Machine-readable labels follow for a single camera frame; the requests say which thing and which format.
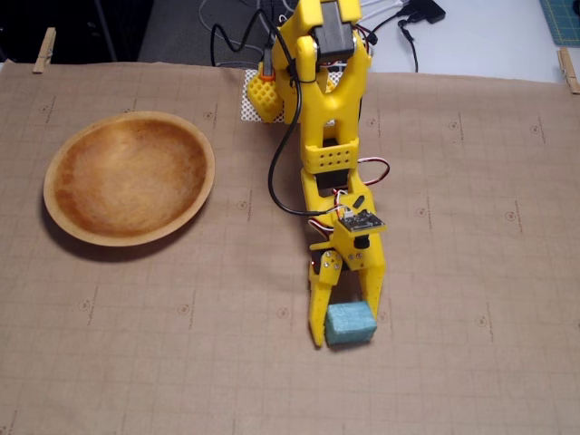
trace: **green cutting mat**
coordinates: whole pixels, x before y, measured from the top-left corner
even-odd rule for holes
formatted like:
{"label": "green cutting mat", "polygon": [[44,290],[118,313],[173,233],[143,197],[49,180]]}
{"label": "green cutting mat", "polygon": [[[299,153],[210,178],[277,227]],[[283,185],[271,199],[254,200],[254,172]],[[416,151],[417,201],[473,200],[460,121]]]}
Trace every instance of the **green cutting mat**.
{"label": "green cutting mat", "polygon": [[580,47],[580,17],[572,10],[572,0],[540,0],[556,45]]}

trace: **blue foam block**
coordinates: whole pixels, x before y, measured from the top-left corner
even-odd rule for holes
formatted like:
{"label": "blue foam block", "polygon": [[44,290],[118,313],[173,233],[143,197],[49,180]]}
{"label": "blue foam block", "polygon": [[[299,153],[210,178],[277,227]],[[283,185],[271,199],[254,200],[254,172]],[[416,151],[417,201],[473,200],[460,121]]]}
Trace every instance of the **blue foam block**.
{"label": "blue foam block", "polygon": [[375,329],[377,323],[366,302],[328,305],[325,331],[329,346],[368,342]]}

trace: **wooden clothespin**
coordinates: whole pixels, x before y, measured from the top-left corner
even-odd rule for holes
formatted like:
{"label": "wooden clothespin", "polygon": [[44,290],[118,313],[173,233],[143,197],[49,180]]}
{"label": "wooden clothespin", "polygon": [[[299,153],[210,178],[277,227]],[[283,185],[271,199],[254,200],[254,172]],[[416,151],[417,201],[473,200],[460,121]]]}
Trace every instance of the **wooden clothespin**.
{"label": "wooden clothespin", "polygon": [[51,62],[53,57],[54,39],[56,39],[56,29],[54,27],[49,27],[46,29],[46,34],[44,34],[43,44],[40,47],[40,52],[38,52],[38,58],[34,64],[33,73],[42,74],[44,72],[44,66]]}
{"label": "wooden clothespin", "polygon": [[567,48],[561,48],[558,52],[558,61],[560,62],[560,69],[564,75],[565,80],[570,86],[570,92],[580,93],[580,84],[576,79],[576,73],[574,71],[574,66],[572,65],[572,59],[570,58],[570,53]]}

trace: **wooden plate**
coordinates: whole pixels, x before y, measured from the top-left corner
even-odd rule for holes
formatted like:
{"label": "wooden plate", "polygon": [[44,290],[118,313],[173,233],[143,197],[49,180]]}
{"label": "wooden plate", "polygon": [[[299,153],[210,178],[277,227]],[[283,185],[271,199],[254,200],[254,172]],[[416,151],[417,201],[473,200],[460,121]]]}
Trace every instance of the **wooden plate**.
{"label": "wooden plate", "polygon": [[193,124],[167,113],[114,116],[68,139],[44,178],[44,203],[72,236],[127,247],[164,237],[208,197],[214,154]]}

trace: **white table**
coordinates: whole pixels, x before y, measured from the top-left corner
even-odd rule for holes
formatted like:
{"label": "white table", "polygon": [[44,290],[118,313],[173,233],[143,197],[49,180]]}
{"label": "white table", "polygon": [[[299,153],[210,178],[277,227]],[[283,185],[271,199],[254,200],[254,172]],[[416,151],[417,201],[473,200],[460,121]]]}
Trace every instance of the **white table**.
{"label": "white table", "polygon": [[[390,1],[364,7],[362,13],[367,15]],[[556,55],[559,47],[554,44],[539,0],[436,1],[447,13],[444,20],[407,27],[416,41],[420,73],[564,81]],[[362,24],[372,29],[397,10]],[[378,31],[372,71],[414,70],[411,47],[397,21]],[[568,51],[576,72],[580,72],[580,48]]]}

